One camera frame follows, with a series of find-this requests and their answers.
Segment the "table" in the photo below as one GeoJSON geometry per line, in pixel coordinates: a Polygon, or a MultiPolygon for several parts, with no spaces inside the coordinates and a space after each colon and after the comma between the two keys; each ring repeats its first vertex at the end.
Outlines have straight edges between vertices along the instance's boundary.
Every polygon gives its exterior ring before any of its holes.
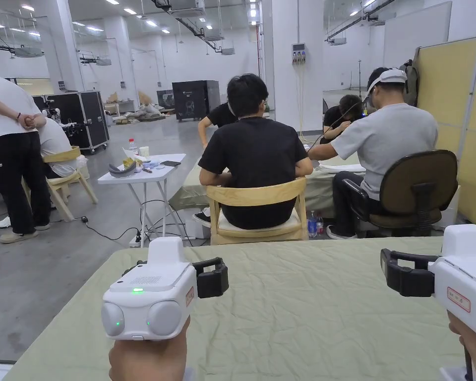
{"type": "MultiPolygon", "coordinates": [[[[166,161],[172,161],[172,162],[180,162],[183,160],[185,157],[184,153],[174,153],[174,154],[168,154],[168,155],[156,155],[156,156],[150,156],[150,160],[153,162],[166,162],[166,161]]],[[[139,173],[134,173],[133,175],[127,176],[127,177],[113,177],[111,174],[108,172],[105,175],[101,176],[98,180],[98,184],[127,184],[132,191],[132,194],[134,195],[134,198],[136,201],[139,203],[141,207],[141,243],[140,247],[142,248],[144,246],[144,240],[146,237],[146,220],[152,224],[152,227],[155,227],[154,223],[152,223],[152,220],[148,216],[148,213],[146,211],[146,202],[147,202],[147,184],[148,183],[157,183],[157,186],[159,187],[160,194],[162,195],[162,199],[164,202],[164,208],[165,208],[165,213],[164,217],[162,218],[162,237],[166,235],[166,217],[168,215],[172,216],[173,219],[175,220],[176,227],[178,228],[178,231],[180,233],[180,236],[183,237],[183,232],[181,231],[181,228],[179,227],[178,220],[173,216],[173,210],[171,209],[169,203],[168,203],[168,176],[173,173],[176,170],[176,167],[169,167],[166,166],[163,169],[152,169],[152,173],[148,173],[145,171],[141,171],[139,173]],[[160,185],[160,182],[164,183],[164,188],[162,189],[162,186],[160,185]],[[136,192],[134,191],[134,188],[132,187],[132,184],[143,184],[143,201],[139,199],[137,196],[136,192]]]]}
{"type": "Polygon", "coordinates": [[[134,101],[124,101],[124,102],[112,102],[112,103],[105,103],[104,108],[114,106],[116,109],[116,115],[120,116],[119,108],[122,107],[123,112],[134,112],[134,101]]]}
{"type": "MultiPolygon", "coordinates": [[[[188,331],[197,381],[436,381],[464,351],[431,298],[390,290],[383,248],[439,254],[442,237],[251,243],[185,248],[220,256],[224,296],[198,300],[188,331]]],[[[4,381],[109,381],[102,296],[147,250],[114,253],[12,367],[4,381]]]]}
{"type": "MultiPolygon", "coordinates": [[[[187,175],[181,188],[170,199],[170,205],[175,210],[204,208],[209,204],[206,196],[206,188],[199,183],[199,171],[201,169],[197,165],[198,162],[199,160],[196,161],[194,168],[187,175]]],[[[353,154],[347,160],[342,160],[337,156],[321,163],[330,166],[339,166],[359,164],[359,160],[358,155],[353,154]]],[[[323,218],[332,218],[335,216],[332,188],[334,177],[335,173],[329,173],[321,167],[314,169],[314,172],[306,177],[305,206],[307,210],[317,210],[321,212],[323,218]]]]}

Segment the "backpack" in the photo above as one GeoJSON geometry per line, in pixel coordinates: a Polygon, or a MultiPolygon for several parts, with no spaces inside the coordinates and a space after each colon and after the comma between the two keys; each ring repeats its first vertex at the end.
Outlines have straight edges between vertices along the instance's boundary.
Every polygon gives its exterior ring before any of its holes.
{"type": "Polygon", "coordinates": [[[420,87],[420,76],[419,70],[417,69],[417,53],[414,60],[409,60],[402,66],[400,70],[403,70],[407,75],[406,88],[404,90],[404,101],[410,106],[417,107],[417,91],[420,87]]]}

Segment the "black t-shirt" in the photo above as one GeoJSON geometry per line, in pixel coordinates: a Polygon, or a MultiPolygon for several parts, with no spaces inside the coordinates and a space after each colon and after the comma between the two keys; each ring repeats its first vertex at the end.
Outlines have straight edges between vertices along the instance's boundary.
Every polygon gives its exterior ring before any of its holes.
{"type": "MultiPolygon", "coordinates": [[[[199,166],[233,174],[231,188],[268,187],[292,182],[295,166],[307,153],[294,128],[264,118],[246,118],[218,129],[199,166]]],[[[288,220],[295,200],[279,204],[233,207],[222,205],[227,220],[241,229],[271,228],[288,220]]]]}
{"type": "MultiPolygon", "coordinates": [[[[351,122],[357,121],[362,118],[363,118],[363,115],[360,115],[358,118],[352,118],[351,122]]],[[[328,111],[326,111],[326,113],[324,114],[324,121],[323,121],[324,130],[323,131],[327,132],[330,129],[336,129],[338,126],[342,124],[342,122],[345,122],[345,121],[346,120],[343,118],[342,112],[340,112],[339,106],[330,107],[328,111]]],[[[331,141],[332,139],[326,139],[323,137],[320,143],[325,144],[331,141]]]]}
{"type": "Polygon", "coordinates": [[[223,103],[210,111],[208,119],[217,127],[230,125],[238,121],[238,118],[233,115],[227,103],[223,103]]]}

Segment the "white t-shirt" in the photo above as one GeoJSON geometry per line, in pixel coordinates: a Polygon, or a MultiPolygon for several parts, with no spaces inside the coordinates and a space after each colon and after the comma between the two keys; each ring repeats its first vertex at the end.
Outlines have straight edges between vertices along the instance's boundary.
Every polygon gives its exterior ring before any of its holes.
{"type": "Polygon", "coordinates": [[[400,103],[353,122],[330,144],[344,160],[358,152],[366,169],[361,187],[379,200],[386,171],[404,156],[433,150],[436,141],[437,121],[432,114],[400,103]]]}
{"type": "MultiPolygon", "coordinates": [[[[72,149],[63,128],[52,119],[46,118],[46,125],[39,127],[39,138],[41,140],[41,156],[43,157],[68,152],[72,149]]],[[[49,163],[49,165],[53,172],[62,177],[70,176],[76,170],[75,160],[49,163]]]]}
{"type": "MultiPolygon", "coordinates": [[[[40,114],[41,111],[33,102],[33,98],[17,84],[0,77],[0,101],[17,112],[23,114],[40,114]]],[[[26,130],[20,123],[0,114],[0,136],[10,133],[33,132],[26,130]]]]}

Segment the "red label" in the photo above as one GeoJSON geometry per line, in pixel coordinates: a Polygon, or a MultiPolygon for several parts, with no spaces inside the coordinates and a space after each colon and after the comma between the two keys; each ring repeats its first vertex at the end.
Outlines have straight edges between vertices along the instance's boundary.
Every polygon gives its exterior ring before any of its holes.
{"type": "Polygon", "coordinates": [[[189,306],[192,299],[194,299],[194,288],[193,287],[191,287],[191,289],[189,290],[189,292],[187,293],[187,295],[185,297],[185,302],[187,303],[187,307],[189,306]]]}
{"type": "Polygon", "coordinates": [[[471,301],[464,295],[457,293],[451,287],[448,287],[448,299],[468,313],[471,312],[471,301]]]}

